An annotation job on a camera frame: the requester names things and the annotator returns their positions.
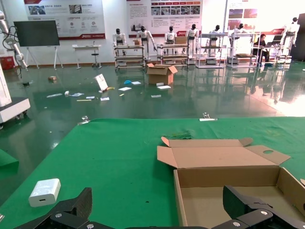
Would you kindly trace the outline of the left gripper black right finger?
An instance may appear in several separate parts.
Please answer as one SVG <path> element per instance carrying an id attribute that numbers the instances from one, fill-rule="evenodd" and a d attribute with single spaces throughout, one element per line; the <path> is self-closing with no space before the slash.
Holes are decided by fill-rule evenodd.
<path id="1" fill-rule="evenodd" d="M 305 223 L 282 214 L 263 200 L 223 187 L 223 207 L 231 220 L 215 229 L 303 229 Z"/>

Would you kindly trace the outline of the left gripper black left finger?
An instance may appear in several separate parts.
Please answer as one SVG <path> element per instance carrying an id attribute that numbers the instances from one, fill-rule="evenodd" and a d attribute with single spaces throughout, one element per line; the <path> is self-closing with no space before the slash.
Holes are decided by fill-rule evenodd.
<path id="1" fill-rule="evenodd" d="M 18 229 L 108 229 L 109 226 L 90 221 L 92 189 L 84 188 L 75 198 L 62 200 L 45 215 L 17 226 Z"/>

